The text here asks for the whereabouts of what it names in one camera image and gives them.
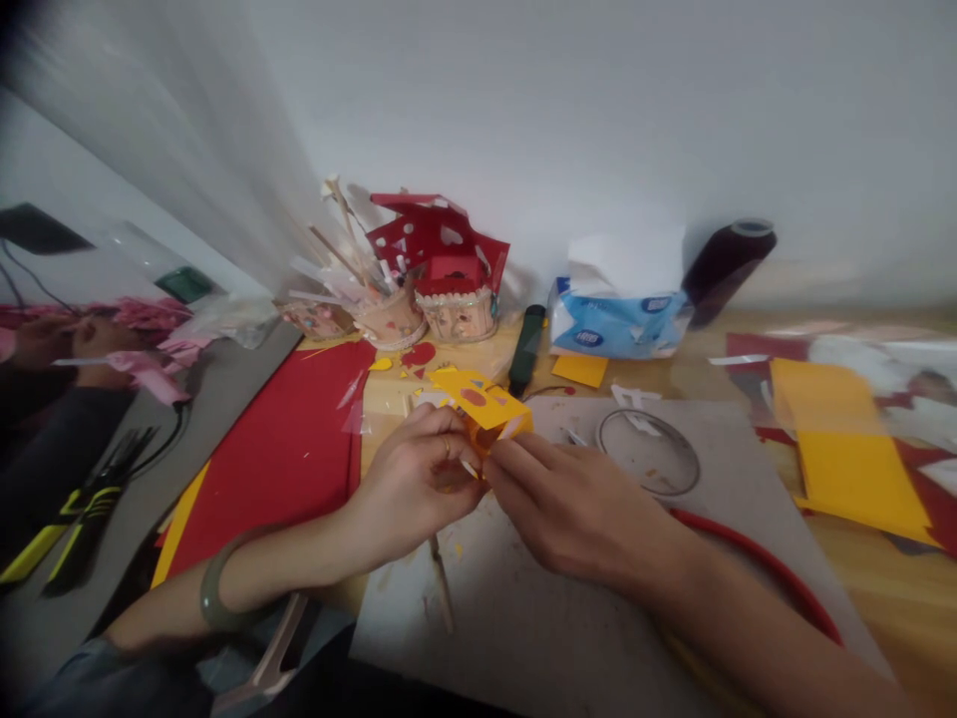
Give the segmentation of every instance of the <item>pen holder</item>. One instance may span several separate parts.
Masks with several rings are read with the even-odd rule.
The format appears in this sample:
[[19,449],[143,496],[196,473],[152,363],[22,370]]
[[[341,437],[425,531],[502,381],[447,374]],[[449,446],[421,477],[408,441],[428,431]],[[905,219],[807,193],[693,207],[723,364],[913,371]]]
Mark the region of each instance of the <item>pen holder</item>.
[[344,304],[343,307],[376,349],[407,349],[422,339],[429,328],[408,283],[378,304]]
[[468,294],[416,294],[438,341],[463,344],[488,339],[497,329],[495,295],[482,287]]
[[275,302],[283,321],[295,324],[309,339],[338,339],[352,332],[352,320],[342,307],[305,299]]

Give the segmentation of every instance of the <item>curtain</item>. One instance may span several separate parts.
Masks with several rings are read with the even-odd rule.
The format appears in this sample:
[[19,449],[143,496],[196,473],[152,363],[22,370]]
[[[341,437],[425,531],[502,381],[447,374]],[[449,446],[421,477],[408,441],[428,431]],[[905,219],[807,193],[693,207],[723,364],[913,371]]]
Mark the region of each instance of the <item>curtain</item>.
[[274,294],[340,225],[234,2],[44,4],[5,82]]

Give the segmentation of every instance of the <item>red paper house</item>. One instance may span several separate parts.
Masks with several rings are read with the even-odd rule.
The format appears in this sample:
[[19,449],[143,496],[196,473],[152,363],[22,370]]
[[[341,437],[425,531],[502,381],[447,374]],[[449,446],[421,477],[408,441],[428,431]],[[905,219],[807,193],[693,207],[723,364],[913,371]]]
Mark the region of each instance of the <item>red paper house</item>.
[[466,211],[440,194],[373,194],[372,202],[398,214],[366,236],[380,259],[401,271],[425,265],[421,294],[467,293],[487,285],[498,293],[508,244],[472,229]]

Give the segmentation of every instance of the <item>yellow paper sheet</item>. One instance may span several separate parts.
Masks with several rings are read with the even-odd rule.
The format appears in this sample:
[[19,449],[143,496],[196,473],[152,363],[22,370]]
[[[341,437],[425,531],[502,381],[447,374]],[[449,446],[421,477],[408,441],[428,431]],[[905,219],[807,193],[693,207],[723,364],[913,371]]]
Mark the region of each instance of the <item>yellow paper sheet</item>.
[[597,389],[605,378],[606,369],[608,359],[605,357],[560,356],[551,373]]
[[206,478],[206,472],[209,471],[209,464],[211,464],[211,461],[206,462],[205,466],[202,467],[189,486],[186,487],[182,496],[179,497],[179,502],[173,510],[172,522],[166,531],[166,540],[162,543],[162,548],[159,550],[159,560],[157,561],[157,568],[153,573],[153,582],[150,584],[150,588],[156,588],[163,583],[169,574],[172,560],[176,556],[176,549],[179,548],[179,540],[182,539],[182,533],[186,530],[186,522],[189,520],[189,514],[192,512],[192,507],[196,503],[196,497],[199,496],[202,480]]
[[936,545],[867,382],[845,367],[787,359],[771,373],[776,414],[797,431],[807,492],[798,505]]
[[476,420],[483,429],[494,429],[531,410],[477,371],[432,372],[429,378]]

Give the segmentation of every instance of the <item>tissue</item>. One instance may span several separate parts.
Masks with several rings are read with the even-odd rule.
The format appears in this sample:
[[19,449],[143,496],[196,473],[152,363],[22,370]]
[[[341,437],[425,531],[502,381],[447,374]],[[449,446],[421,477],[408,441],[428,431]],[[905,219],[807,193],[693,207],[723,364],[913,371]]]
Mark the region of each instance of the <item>tissue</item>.
[[549,297],[552,354],[661,359],[678,348],[693,308],[681,289],[683,226],[640,238],[595,235],[568,247],[567,277]]

